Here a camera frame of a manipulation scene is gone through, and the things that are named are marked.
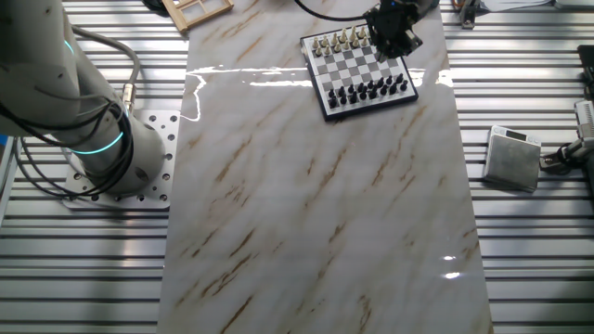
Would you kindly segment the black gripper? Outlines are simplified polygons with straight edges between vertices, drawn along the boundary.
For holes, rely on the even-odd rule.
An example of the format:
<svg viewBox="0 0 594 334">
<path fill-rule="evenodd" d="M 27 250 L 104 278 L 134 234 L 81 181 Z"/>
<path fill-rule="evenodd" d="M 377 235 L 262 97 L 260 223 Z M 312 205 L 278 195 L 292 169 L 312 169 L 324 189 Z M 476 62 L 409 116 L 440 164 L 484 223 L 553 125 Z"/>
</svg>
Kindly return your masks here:
<svg viewBox="0 0 594 334">
<path fill-rule="evenodd" d="M 408 56 L 423 45 L 411 28 L 420 20 L 419 9 L 419 3 L 413 0 L 380 0 L 364 13 L 369 31 L 375 33 L 378 62 Z M 393 37 L 394 45 L 386 37 Z"/>
</svg>

